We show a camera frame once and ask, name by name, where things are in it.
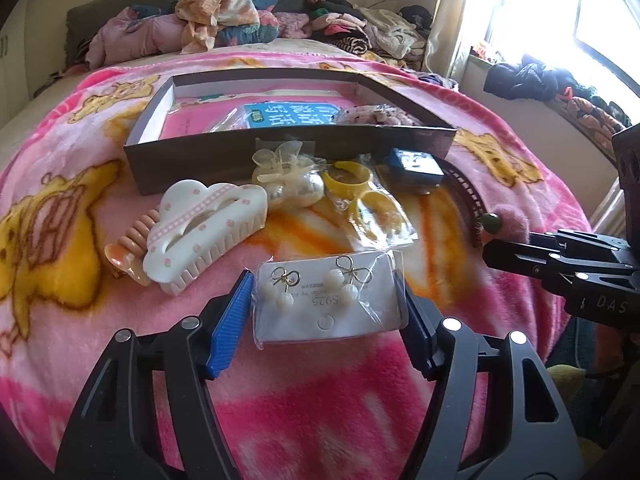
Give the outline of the peach spiral hair clip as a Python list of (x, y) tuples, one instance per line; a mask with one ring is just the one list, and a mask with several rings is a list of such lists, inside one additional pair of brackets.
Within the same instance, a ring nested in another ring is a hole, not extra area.
[(152, 283), (143, 270), (143, 259), (148, 252), (148, 237), (158, 220), (158, 210), (148, 210), (134, 220), (115, 243), (107, 244), (103, 249), (106, 260), (114, 269), (128, 275), (141, 286), (149, 286)]

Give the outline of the pearl earrings card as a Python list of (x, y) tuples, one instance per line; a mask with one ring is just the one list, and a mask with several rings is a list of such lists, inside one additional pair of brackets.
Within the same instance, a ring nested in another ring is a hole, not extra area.
[(399, 250), (268, 261), (257, 271), (253, 336), (266, 344), (359, 338), (408, 323), (395, 278), (405, 278)]

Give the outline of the white pink-dotted claw clip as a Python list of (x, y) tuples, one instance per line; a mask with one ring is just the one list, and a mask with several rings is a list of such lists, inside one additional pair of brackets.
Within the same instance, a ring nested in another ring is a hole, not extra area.
[(179, 181), (160, 201), (160, 218), (146, 239), (143, 271), (164, 292), (177, 296), (261, 230), (267, 214), (268, 195), (259, 185)]

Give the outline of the small blue box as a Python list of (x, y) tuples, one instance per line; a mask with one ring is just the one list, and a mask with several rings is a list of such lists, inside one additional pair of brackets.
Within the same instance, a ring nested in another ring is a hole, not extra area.
[(385, 157), (385, 165), (397, 186), (420, 193), (437, 188), (445, 177), (430, 153), (392, 148)]

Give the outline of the clear pearl bow claw clip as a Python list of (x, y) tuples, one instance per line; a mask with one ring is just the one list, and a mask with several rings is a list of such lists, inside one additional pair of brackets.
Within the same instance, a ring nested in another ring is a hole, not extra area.
[(260, 148), (252, 161), (252, 182), (266, 191), (270, 211), (307, 208), (322, 200), (326, 161), (305, 154), (302, 141), (282, 142), (274, 150)]

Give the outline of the sheer floral bow hair clip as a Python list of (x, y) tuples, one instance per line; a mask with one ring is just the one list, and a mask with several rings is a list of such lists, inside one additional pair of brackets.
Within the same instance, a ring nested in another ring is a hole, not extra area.
[(422, 122), (401, 108), (390, 104), (361, 105), (343, 108), (332, 118), (337, 125), (420, 126)]

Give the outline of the black headband with pink pompom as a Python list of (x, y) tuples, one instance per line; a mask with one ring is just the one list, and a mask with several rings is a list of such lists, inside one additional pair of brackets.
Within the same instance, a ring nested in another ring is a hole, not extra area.
[(473, 247), (482, 248), (490, 240), (526, 243), (529, 240), (529, 221), (521, 209), (509, 204), (492, 208), (485, 205), (480, 192), (471, 180), (451, 162), (436, 159), (444, 173), (442, 183), (454, 196), (465, 225), (469, 228)]

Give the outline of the orange patterned cushion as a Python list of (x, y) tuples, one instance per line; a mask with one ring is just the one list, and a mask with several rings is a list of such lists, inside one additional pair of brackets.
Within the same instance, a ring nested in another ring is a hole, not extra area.
[(614, 159), (613, 136), (626, 126), (590, 101), (573, 96), (563, 103), (570, 122), (576, 126), (609, 159)]

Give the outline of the dark clothes on windowsill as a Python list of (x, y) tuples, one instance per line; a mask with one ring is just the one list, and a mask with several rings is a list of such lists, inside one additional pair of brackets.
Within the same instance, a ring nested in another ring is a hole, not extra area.
[(557, 96), (589, 100), (596, 89), (580, 84), (568, 70), (557, 68), (524, 55), (521, 63), (498, 63), (488, 70), (483, 90), (506, 100), (549, 102)]

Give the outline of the floral laundry basket with clothes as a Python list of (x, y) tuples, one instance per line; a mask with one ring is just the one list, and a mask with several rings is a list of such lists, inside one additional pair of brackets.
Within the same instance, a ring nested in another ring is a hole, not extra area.
[(419, 79), (420, 81), (427, 82), (428, 84), (436, 84), (436, 86), (446, 88), (452, 91), (459, 90), (459, 84), (457, 81), (451, 78), (440, 76), (436, 73), (424, 72), (423, 70), (413, 70), (409, 67), (403, 67), (401, 69), (405, 74)]

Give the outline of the grey cardboard box tray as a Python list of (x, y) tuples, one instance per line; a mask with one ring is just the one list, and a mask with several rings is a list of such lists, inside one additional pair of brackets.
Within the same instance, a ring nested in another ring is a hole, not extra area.
[(143, 195), (183, 179), (240, 182), (252, 155), (302, 142), (327, 160), (383, 157), (391, 148), (445, 157), (456, 129), (416, 100), (366, 75), (243, 68), (168, 78), (125, 143)]

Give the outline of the cream curtain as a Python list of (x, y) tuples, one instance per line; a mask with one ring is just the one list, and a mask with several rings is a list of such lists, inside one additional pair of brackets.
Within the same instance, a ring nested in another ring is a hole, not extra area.
[(474, 0), (438, 0), (424, 67), (432, 73), (462, 81), (471, 49)]

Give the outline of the pile of clothes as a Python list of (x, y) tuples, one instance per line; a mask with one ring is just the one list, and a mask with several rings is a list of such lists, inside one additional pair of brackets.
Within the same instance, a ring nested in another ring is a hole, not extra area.
[(433, 23), (431, 12), (420, 4), (392, 11), (379, 3), (367, 8), (348, 0), (304, 0), (297, 10), (274, 16), (283, 38), (316, 40), (410, 70), (424, 65)]

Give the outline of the pink quilt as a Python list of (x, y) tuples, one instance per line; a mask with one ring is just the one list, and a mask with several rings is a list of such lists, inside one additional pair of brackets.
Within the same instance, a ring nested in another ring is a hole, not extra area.
[(93, 36), (85, 62), (90, 70), (157, 54), (179, 52), (186, 21), (175, 13), (142, 18), (127, 6), (108, 20)]

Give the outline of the orange cream floral garment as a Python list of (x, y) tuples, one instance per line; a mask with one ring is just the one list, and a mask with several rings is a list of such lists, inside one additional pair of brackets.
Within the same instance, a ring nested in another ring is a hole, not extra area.
[(179, 0), (177, 18), (186, 22), (182, 31), (182, 54), (208, 52), (224, 28), (258, 25), (259, 14), (252, 0)]

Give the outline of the dark blue floral quilt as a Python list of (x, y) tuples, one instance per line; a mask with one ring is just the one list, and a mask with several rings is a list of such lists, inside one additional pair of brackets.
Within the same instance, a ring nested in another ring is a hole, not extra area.
[(171, 14), (139, 18), (126, 35), (149, 52), (200, 53), (213, 50), (229, 27), (260, 26), (253, 0), (179, 0)]

